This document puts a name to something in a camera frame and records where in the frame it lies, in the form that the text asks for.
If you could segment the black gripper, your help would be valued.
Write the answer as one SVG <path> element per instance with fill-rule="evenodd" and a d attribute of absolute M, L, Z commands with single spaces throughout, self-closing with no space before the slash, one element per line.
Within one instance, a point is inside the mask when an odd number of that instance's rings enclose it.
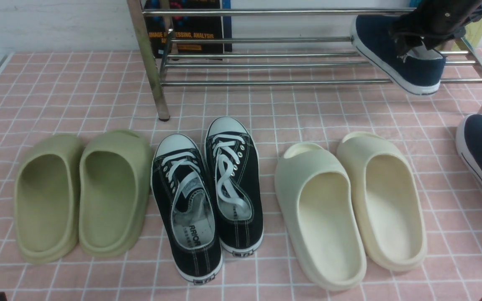
<path fill-rule="evenodd" d="M 417 46 L 427 50 L 449 40 L 462 38 L 465 27 L 482 19 L 482 0 L 423 0 L 412 12 L 398 17 L 390 26 L 398 56 Z"/>

